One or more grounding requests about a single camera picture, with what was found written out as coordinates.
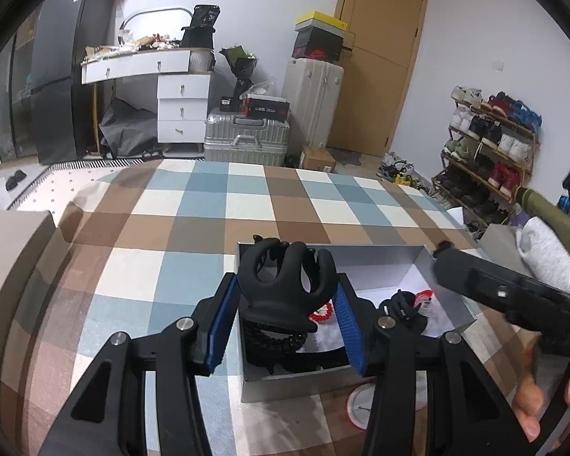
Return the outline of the person's right hand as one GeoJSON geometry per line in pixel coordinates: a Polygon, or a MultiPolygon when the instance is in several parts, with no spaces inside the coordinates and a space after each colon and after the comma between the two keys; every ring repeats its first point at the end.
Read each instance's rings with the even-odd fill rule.
{"type": "MultiPolygon", "coordinates": [[[[535,383],[534,375],[529,369],[524,369],[513,399],[513,410],[530,442],[533,442],[541,433],[537,414],[543,407],[544,399],[544,393],[535,383]]],[[[570,407],[570,380],[566,386],[564,399],[566,405],[570,407]]]]}

